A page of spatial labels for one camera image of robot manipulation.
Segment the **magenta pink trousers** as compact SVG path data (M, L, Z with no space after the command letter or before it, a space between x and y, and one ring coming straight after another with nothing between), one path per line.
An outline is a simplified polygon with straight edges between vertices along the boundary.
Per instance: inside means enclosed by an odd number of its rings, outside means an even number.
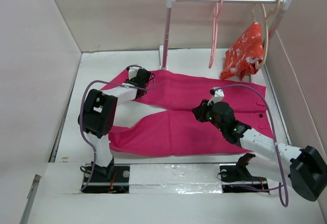
M111 150L141 156L166 157L204 154L242 154L244 150L227 142L209 122L195 119L192 109L210 90L224 88L224 101L234 110L237 120L272 137L261 85L209 79L156 70L155 86L138 102L162 108L145 116L133 127L114 126L109 132Z

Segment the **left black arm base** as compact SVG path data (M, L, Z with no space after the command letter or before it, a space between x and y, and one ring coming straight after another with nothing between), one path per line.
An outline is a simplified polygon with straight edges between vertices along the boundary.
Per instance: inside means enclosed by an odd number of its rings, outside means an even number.
M130 165L128 164L115 164L112 159L107 167L96 165L92 176L91 164L81 166L80 170L84 174L81 186L83 193L129 193Z

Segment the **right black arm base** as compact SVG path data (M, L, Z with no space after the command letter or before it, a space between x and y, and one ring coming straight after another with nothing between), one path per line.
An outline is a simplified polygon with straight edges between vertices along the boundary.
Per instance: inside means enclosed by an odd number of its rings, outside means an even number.
M246 169L247 163L254 157L254 154L246 153L236 163L220 164L217 179L222 182L223 193L269 193L267 179L254 177Z

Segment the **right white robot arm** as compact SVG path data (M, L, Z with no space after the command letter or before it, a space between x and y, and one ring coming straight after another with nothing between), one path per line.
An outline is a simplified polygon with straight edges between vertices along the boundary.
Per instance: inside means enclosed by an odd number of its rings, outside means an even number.
M326 163L316 148L276 144L272 138L237 120L226 102L204 99L192 113L197 121L214 125L227 142L259 154L248 153L238 160L236 174L240 179L260 176L285 182L311 202L325 190Z

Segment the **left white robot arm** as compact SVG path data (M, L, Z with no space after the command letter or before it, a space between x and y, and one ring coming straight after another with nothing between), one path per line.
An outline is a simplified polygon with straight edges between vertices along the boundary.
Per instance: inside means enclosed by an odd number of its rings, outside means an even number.
M128 76L120 84L92 81L82 96L78 117L81 135L94 152L90 171L105 182L112 179L114 169L109 140L103 137L113 127L117 106L143 97L155 86L155 74L151 71L138 65L126 70Z

